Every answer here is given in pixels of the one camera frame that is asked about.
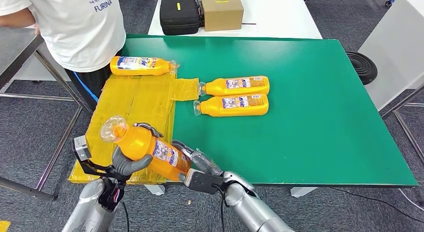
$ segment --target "blue cable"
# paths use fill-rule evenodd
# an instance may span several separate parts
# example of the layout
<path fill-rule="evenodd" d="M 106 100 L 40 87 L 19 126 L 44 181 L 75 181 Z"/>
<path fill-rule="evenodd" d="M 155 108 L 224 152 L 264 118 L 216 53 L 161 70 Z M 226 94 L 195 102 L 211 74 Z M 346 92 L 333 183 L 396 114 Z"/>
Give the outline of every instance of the blue cable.
<path fill-rule="evenodd" d="M 91 97 L 95 100 L 97 103 L 99 101 L 99 98 L 93 92 L 81 81 L 80 77 L 78 77 L 77 73 L 74 71 L 73 74 L 78 79 L 79 83 L 81 83 L 82 87 L 91 95 Z"/>

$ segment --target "black carrying case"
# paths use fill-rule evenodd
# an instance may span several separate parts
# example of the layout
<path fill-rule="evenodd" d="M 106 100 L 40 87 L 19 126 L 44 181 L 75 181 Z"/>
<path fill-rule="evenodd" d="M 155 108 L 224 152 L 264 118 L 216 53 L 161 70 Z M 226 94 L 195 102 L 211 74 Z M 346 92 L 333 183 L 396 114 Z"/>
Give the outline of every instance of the black carrying case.
<path fill-rule="evenodd" d="M 196 0 L 161 0 L 159 19 L 167 36 L 196 34 L 201 25 Z"/>

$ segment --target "black pants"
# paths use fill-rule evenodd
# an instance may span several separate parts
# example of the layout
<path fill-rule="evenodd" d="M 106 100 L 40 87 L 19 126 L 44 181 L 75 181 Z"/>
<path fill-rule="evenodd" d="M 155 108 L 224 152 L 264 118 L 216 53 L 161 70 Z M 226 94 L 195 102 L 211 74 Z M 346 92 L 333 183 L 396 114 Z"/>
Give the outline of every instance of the black pants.
<path fill-rule="evenodd" d="M 122 50 L 118 51 L 116 55 L 120 56 L 121 52 Z M 69 69 L 65 71 L 88 106 L 94 111 L 103 86 L 112 74 L 109 64 L 93 72 L 80 73 Z"/>

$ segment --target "gray carpet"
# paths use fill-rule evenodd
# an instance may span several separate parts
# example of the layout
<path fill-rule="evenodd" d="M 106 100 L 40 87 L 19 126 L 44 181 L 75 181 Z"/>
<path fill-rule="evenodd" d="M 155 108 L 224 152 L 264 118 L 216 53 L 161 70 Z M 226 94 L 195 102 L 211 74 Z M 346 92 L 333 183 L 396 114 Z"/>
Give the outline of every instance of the gray carpet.
<path fill-rule="evenodd" d="M 157 0 L 120 0 L 128 33 L 145 34 Z M 336 38 L 345 49 L 357 50 L 386 12 L 386 0 L 309 0 L 307 6 L 324 38 Z M 56 82 L 15 81 L 9 93 L 66 96 Z M 398 98 L 406 96 L 408 91 Z M 417 98 L 423 102 L 424 96 Z M 35 186 L 50 153 L 55 149 L 72 114 L 72 102 L 0 98 L 0 175 Z M 424 109 L 408 108 L 402 116 L 419 143 L 424 146 Z M 82 113 L 71 138 L 85 133 L 90 118 Z M 424 165 L 394 116 L 386 125 L 420 183 Z M 60 231 L 71 214 L 83 185 L 67 181 L 75 158 L 68 139 L 44 191 L 59 194 L 45 202 L 0 187 L 0 220 L 11 221 L 10 232 Z M 419 232 L 424 225 L 376 201 L 352 196 L 331 188 L 319 188 L 301 198 L 290 196 L 288 187 L 259 187 L 262 199 L 298 232 Z M 409 204 L 396 189 L 345 188 L 347 191 L 387 201 L 403 212 L 424 221 L 424 213 Z M 404 189 L 424 205 L 424 189 Z M 126 188 L 131 231 L 219 232 L 219 195 L 196 193 L 180 185 L 166 185 L 166 194 L 155 196 L 143 186 Z M 225 208 L 228 232 L 247 231 Z M 126 231 L 124 213 L 113 223 L 112 231 Z"/>

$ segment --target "black cable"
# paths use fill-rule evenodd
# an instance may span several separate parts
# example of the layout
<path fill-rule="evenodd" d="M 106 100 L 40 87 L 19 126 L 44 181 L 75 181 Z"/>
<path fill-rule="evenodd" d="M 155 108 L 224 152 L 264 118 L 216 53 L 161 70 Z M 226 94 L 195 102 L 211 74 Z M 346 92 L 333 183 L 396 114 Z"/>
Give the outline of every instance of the black cable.
<path fill-rule="evenodd" d="M 377 198 L 370 198 L 370 197 L 366 197 L 366 196 L 363 196 L 363 195 L 359 195 L 359 194 L 351 193 L 351 192 L 349 192 L 349 191 L 346 191 L 346 190 L 343 190 L 343 189 L 339 189 L 339 188 L 333 188 L 333 187 L 329 187 L 329 188 L 330 188 L 330 189 L 333 189 L 333 190 L 336 190 L 336 191 L 345 192 L 345 193 L 347 193 L 347 194 L 349 194 L 349 195 L 353 195 L 353 196 L 361 197 L 361 198 L 364 198 L 364 199 L 368 199 L 368 200 L 378 201 L 378 202 L 384 203 L 384 204 L 386 204 L 386 205 L 388 205 L 388 206 L 392 207 L 393 209 L 397 210 L 397 211 L 398 211 L 399 213 L 401 213 L 402 215 L 404 215 L 404 216 L 406 216 L 406 217 L 408 217 L 408 218 L 410 218 L 410 219 L 413 219 L 414 221 L 417 221 L 417 222 L 420 222 L 420 223 L 423 223 L 423 224 L 424 224 L 424 221 L 419 220 L 419 219 L 417 219 L 417 218 L 414 218 L 414 217 L 411 217 L 411 216 L 407 215 L 406 213 L 402 212 L 400 209 L 398 209 L 398 208 L 394 207 L 393 205 L 391 205 L 390 203 L 387 203 L 386 201 L 383 201 L 383 200 L 380 200 L 380 199 L 377 199 Z"/>
<path fill-rule="evenodd" d="M 122 201 L 123 211 L 125 212 L 126 217 L 126 231 L 130 232 L 130 218 L 128 218 L 128 211 L 127 207 L 125 206 L 125 203 Z"/>
<path fill-rule="evenodd" d="M 225 200 L 225 194 L 222 191 L 222 189 L 216 185 L 212 184 L 213 187 L 217 188 L 219 193 L 221 194 L 221 225 L 222 225 L 222 232 L 225 232 L 225 226 L 224 226 L 224 200 Z"/>

